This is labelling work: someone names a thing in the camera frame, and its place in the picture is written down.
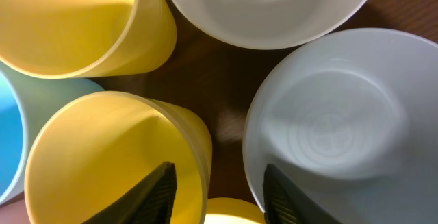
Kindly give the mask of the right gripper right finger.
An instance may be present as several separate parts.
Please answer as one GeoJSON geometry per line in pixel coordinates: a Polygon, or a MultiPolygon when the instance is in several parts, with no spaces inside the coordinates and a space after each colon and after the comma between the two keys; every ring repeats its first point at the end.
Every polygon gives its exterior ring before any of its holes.
{"type": "Polygon", "coordinates": [[[263,199],[267,224],[340,224],[308,198],[275,164],[266,166],[263,199]]]}

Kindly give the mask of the light blue cup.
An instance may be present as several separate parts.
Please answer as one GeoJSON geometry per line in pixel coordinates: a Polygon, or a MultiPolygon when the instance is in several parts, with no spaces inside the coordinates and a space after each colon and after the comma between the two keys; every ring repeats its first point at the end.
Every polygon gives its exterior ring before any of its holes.
{"type": "Polygon", "coordinates": [[[67,103],[102,90],[89,79],[39,79],[1,63],[1,203],[24,191],[27,157],[44,124],[67,103]]]}

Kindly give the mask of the yellow cup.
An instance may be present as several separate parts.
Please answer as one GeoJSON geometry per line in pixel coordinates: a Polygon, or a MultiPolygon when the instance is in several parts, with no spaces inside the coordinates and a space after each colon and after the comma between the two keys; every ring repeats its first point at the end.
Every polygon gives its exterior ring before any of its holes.
{"type": "Polygon", "coordinates": [[[163,162],[176,167],[172,223],[205,220],[212,141],[192,111],[127,92],[80,97],[43,126],[25,169],[32,223],[83,223],[163,162]]]}
{"type": "Polygon", "coordinates": [[[146,73],[176,41],[165,0],[1,0],[1,61],[32,77],[146,73]]]}

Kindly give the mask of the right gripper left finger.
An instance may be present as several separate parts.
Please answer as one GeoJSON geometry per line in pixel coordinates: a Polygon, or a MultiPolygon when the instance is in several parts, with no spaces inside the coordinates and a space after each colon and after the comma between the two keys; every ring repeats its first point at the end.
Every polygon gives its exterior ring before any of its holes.
{"type": "Polygon", "coordinates": [[[169,224],[176,191],[175,165],[163,162],[84,224],[169,224]]]}

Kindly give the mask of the pink cup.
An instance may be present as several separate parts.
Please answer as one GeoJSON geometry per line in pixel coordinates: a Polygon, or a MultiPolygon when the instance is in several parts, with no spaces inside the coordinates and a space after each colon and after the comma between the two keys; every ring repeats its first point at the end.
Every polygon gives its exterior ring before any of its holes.
{"type": "Polygon", "coordinates": [[[24,200],[0,208],[1,224],[30,224],[24,200]]]}

